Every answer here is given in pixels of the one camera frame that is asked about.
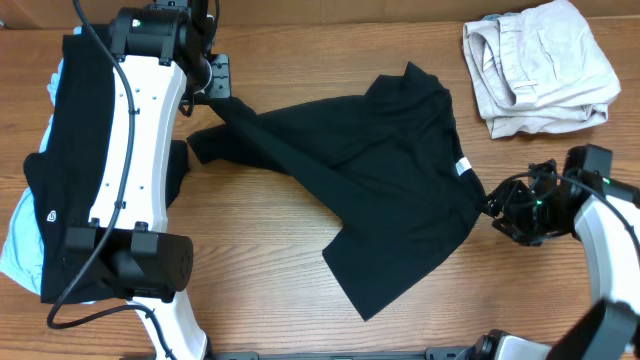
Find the black t-shirt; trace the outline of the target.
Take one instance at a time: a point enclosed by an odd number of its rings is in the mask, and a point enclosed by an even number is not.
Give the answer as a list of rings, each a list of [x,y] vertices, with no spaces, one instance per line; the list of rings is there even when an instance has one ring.
[[[450,92],[408,64],[361,95],[257,113],[211,102],[221,124],[188,144],[218,159],[295,178],[342,227],[323,257],[370,319],[441,265],[468,237],[485,191],[465,158]]]

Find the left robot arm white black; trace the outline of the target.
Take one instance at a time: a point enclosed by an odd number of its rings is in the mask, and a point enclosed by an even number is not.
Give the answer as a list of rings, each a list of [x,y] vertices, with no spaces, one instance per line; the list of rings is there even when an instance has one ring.
[[[186,291],[192,242],[168,232],[166,178],[175,118],[230,95],[229,59],[215,55],[219,6],[156,1],[124,8],[103,48],[115,102],[104,171],[87,222],[65,247],[80,279],[110,288],[136,312],[158,359],[209,359]]]

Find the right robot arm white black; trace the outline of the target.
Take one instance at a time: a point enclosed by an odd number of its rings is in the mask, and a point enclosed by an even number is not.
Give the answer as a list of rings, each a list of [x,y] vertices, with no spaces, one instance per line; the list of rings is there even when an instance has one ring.
[[[612,178],[613,154],[593,144],[501,182],[482,213],[522,246],[572,235],[584,249],[591,309],[556,344],[493,330],[463,359],[618,359],[639,353],[639,190]]]

